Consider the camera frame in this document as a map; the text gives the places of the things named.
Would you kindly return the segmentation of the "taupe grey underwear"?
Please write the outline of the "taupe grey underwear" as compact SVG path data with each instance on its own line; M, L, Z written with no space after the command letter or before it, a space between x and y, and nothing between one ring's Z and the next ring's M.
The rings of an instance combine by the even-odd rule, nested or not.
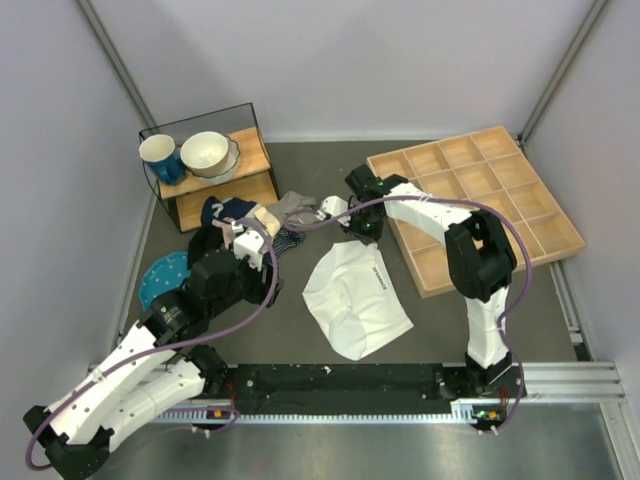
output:
M288 191L278 202L267 206L267 210L279 221L282 227L293 225L298 228L320 221L317 206L318 202L314 197Z

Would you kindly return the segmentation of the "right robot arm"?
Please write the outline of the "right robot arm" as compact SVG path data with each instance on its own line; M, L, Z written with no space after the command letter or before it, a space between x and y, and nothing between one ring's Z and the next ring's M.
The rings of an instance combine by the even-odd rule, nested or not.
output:
M517 259L496 214L437 199L408 179L393 174L385 179L367 165L345 178L362 208L349 215L345 231L361 240L376 241L385 218L402 221L433 237L445 250L448 275L465 299L469 340L465 353L466 380L476 394L498 389L511 367L500 316L517 266Z

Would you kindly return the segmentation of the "wooden compartment tray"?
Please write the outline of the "wooden compartment tray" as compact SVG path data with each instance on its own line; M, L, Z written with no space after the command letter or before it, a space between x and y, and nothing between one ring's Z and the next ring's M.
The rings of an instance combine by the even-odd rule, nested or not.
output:
M436 197L472 200L497 210L514 225L534 266L586 247L502 126L377 154L367 164L382 179L398 174Z

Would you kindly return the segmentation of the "white underwear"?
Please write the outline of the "white underwear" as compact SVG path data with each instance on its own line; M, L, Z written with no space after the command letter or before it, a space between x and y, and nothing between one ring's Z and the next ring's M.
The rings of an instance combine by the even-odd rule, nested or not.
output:
M410 331L375 244L335 243L319 260L302 292L331 348L359 361Z

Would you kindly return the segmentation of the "aluminium frame rail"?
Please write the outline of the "aluminium frame rail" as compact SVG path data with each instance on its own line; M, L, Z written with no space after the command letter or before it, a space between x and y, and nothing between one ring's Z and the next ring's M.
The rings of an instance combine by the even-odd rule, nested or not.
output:
M478 373L462 364L240 364L199 367L166 363L135 382L100 420L92 438L73 448L65 479L115 470L109 457L142 426L184 420L219 431L239 420L258 423L466 423L479 434L504 429L525 403L621 403L608 363L508 362Z

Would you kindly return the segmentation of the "black underwear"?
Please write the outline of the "black underwear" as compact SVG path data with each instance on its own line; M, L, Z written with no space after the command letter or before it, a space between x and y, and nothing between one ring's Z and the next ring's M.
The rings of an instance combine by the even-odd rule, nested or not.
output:
M216 226L201 227L193 235L188 244L187 268L202 261L210 261L217 252L224 250L224 238L221 228Z

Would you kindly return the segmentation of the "blue white mug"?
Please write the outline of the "blue white mug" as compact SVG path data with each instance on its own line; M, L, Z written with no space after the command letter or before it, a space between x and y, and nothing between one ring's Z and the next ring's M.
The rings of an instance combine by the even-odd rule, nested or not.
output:
M166 185L177 185L186 177L186 168L176 150L174 139L155 134L143 140L139 156L156 178Z

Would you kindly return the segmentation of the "navy blue underwear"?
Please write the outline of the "navy blue underwear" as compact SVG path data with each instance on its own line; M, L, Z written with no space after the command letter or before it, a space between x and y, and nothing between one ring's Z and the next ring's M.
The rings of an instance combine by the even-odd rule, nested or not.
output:
M261 204L237 197L218 199L215 196L207 198L203 204L200 222L202 226L213 226L216 222L227 222L228 219L237 220L252 215Z

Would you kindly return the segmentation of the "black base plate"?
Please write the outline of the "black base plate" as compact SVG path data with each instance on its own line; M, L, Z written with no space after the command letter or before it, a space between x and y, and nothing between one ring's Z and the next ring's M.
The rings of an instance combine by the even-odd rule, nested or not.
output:
M516 366L481 385L462 364L239 364L199 400L227 400L248 415L445 413L455 400L504 403L524 395Z

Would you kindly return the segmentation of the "white ceramic bowl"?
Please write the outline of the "white ceramic bowl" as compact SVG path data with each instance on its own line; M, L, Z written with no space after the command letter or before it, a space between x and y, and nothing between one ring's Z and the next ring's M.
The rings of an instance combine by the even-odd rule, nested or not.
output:
M192 135L184 142L180 157L191 173L211 178L225 170L229 153L230 143L226 136L204 131Z

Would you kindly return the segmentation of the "teal polka dot plate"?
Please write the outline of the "teal polka dot plate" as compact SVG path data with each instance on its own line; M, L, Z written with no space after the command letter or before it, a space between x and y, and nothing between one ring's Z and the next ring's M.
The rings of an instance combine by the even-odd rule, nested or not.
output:
M138 299L142 310L150 308L159 295L182 287L191 271L187 267L188 253L178 251L170 253L153 263L144 273L138 289Z

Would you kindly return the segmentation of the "white scalloped bowl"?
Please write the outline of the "white scalloped bowl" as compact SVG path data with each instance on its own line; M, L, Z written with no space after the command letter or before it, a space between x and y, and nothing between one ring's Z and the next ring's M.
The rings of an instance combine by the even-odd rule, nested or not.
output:
M221 156L222 142L226 143L226 155L213 166L193 170L201 181L210 185L219 185L230 181L237 173L240 162L238 144L226 135L215 132L203 132L198 139L198 157L201 160L217 159Z

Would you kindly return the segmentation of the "cream underwear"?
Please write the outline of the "cream underwear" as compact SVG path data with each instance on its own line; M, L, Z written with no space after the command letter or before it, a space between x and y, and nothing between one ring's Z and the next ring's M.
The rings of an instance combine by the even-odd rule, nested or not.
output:
M266 207L257 209L254 212L254 217L262 224L271 238L276 237L281 229L281 223Z

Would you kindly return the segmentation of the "navy striped underwear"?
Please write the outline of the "navy striped underwear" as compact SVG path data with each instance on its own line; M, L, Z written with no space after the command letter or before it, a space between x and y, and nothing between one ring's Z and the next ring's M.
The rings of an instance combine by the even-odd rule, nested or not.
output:
M284 252L297 247L306 239L304 232L291 231L286 228L280 228L272 241L272 248L275 256L279 258Z

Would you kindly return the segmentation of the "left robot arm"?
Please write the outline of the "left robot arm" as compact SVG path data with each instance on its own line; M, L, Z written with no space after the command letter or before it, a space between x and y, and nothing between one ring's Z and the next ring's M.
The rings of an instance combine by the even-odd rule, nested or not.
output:
M114 350L69 394L23 417L48 467L87 479L132 433L176 404L227 392L228 365L206 336L210 322L241 301L269 308L279 290L275 259L211 251L177 288L156 297Z

